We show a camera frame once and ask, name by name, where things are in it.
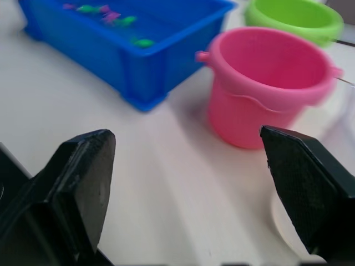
blue plastic tray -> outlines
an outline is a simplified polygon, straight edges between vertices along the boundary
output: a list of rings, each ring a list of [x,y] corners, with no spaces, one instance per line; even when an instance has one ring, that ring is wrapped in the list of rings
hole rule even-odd
[[[127,28],[106,25],[98,15],[64,9],[108,4],[123,17],[138,20]],[[224,0],[19,0],[26,32],[57,48],[114,87],[142,111],[164,100],[193,74],[205,50],[219,34],[224,15],[234,4]],[[132,44],[151,39],[150,48]]]

blue container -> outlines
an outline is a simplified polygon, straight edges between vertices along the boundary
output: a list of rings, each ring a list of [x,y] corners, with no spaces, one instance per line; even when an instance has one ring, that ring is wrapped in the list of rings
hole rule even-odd
[[[64,9],[108,4],[122,17],[136,16],[130,27],[107,25],[102,16]],[[234,4],[224,0],[19,0],[26,32],[86,67],[142,111],[202,66],[195,52],[219,34]],[[155,44],[139,48],[133,39]]]

pink bucket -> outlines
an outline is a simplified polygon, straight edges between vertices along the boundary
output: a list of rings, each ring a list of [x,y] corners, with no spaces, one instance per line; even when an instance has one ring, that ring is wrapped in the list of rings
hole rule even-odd
[[[312,43],[280,30],[237,28],[198,52],[215,73],[209,121],[226,142],[263,148],[262,125],[288,127],[305,106],[317,105],[341,70]]]

table surface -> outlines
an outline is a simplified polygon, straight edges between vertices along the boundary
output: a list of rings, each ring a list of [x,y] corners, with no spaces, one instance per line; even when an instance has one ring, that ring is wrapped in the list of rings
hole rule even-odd
[[[226,28],[242,25],[241,7]],[[100,248],[115,264],[291,265],[299,257],[271,217],[275,190],[264,151],[236,149],[206,123],[212,72],[203,68],[143,114],[105,82],[21,29],[15,1],[0,1],[0,140],[35,175],[58,145],[106,128],[116,135],[111,196]],[[355,48],[326,52],[354,79]],[[322,135],[344,86],[293,129]]]

green bucket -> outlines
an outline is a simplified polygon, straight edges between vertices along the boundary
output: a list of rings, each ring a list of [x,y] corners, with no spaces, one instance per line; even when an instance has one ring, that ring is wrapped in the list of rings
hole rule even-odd
[[[343,19],[335,10],[311,0],[251,0],[245,22],[284,30],[320,47],[330,45],[343,28]]]

